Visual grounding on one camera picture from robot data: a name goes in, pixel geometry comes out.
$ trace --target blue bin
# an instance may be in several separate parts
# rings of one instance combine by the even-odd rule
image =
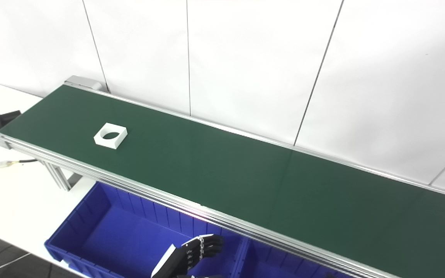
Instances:
[[[258,241],[249,240],[244,248],[247,249],[246,255],[237,266],[241,278],[324,278],[327,273],[337,275],[335,270]]]
[[[45,246],[51,256],[93,278],[150,278],[171,244],[221,234],[224,249],[191,275],[234,277],[242,236],[97,182]]]

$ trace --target black cable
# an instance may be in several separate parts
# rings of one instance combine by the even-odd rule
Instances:
[[[27,160],[17,160],[17,161],[2,161],[0,162],[3,163],[2,165],[0,165],[0,168],[4,168],[4,167],[8,167],[11,166],[14,163],[28,163],[28,162],[36,162],[38,161],[37,159],[27,159]]]
[[[36,162],[36,159],[18,160],[19,163]]]

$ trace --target white block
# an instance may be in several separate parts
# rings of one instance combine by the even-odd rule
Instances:
[[[111,139],[104,139],[104,136],[111,132],[117,132],[118,136]],[[94,141],[97,145],[116,149],[121,144],[123,139],[125,139],[127,134],[127,128],[120,125],[105,123],[104,126],[99,130],[99,132],[97,132],[97,134],[94,136]]]

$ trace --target circular hole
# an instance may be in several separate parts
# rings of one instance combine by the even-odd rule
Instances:
[[[108,134],[104,135],[102,138],[104,139],[113,139],[114,137],[118,136],[118,132],[109,132]]]

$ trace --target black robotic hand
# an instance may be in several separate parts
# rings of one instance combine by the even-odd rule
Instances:
[[[221,252],[223,237],[218,234],[203,234],[185,242],[179,248],[171,245],[152,272],[152,278],[185,278],[188,270],[200,260],[214,257]]]

